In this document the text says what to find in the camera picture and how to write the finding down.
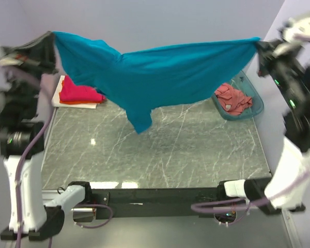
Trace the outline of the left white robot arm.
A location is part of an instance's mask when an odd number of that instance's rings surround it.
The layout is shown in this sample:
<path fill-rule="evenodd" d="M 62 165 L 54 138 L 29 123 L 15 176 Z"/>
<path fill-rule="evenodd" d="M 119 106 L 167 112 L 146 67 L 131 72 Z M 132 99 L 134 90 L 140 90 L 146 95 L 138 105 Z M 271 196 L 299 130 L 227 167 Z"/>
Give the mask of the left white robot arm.
<path fill-rule="evenodd" d="M 46 32 L 22 46 L 0 46 L 0 67 L 8 90 L 0 89 L 0 155 L 10 188 L 11 217 L 0 234 L 3 241 L 27 237 L 50 240 L 59 234 L 65 215 L 76 205 L 86 208 L 93 195 L 89 182 L 77 181 L 53 200 L 42 200 L 41 168 L 48 121 L 37 121 L 40 81 L 56 74 L 55 35 Z"/>

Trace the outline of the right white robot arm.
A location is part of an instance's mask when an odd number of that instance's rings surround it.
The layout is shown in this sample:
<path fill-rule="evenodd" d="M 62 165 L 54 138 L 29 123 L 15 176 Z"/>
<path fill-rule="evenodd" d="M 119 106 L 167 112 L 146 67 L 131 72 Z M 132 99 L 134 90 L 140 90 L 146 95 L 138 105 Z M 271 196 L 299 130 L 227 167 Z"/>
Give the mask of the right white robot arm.
<path fill-rule="evenodd" d="M 304 211 L 302 198 L 310 182 L 310 66 L 297 60 L 301 44 L 278 39 L 256 43 L 258 76 L 274 80 L 290 110 L 284 115 L 284 145 L 271 178 L 220 182 L 217 202 L 228 206 L 235 198 L 252 202 L 265 214 Z"/>

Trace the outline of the blue t-shirt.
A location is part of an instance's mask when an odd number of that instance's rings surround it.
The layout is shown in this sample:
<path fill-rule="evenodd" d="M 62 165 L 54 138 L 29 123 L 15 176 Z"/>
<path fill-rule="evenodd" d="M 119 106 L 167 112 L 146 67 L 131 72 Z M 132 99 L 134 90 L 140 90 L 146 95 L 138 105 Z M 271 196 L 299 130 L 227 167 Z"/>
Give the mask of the blue t-shirt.
<path fill-rule="evenodd" d="M 163 106 L 210 98 L 256 53 L 259 38 L 163 46 L 120 53 L 103 40 L 55 32 L 64 71 L 78 86 L 89 86 L 126 111 L 137 133 L 152 124 Z"/>

